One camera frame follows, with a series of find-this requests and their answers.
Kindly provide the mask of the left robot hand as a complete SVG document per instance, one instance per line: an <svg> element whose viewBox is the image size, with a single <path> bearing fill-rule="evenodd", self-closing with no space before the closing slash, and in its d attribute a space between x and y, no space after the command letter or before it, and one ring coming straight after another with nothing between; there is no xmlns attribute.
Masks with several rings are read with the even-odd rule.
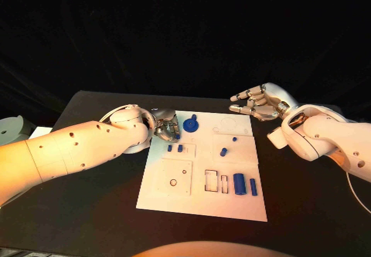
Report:
<svg viewBox="0 0 371 257"><path fill-rule="evenodd" d="M169 108L153 108L150 113L156 122L154 136L163 141L178 142L180 132L176 111Z"/></svg>

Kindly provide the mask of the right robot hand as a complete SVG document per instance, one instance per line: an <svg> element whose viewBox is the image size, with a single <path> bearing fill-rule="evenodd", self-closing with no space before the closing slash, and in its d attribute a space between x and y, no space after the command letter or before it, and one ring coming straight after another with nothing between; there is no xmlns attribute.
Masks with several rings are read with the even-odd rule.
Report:
<svg viewBox="0 0 371 257"><path fill-rule="evenodd" d="M299 107L299 102L276 84L261 84L231 97L231 102L247 100L245 105L229 105L229 111L255 117L260 121L284 119Z"/></svg>

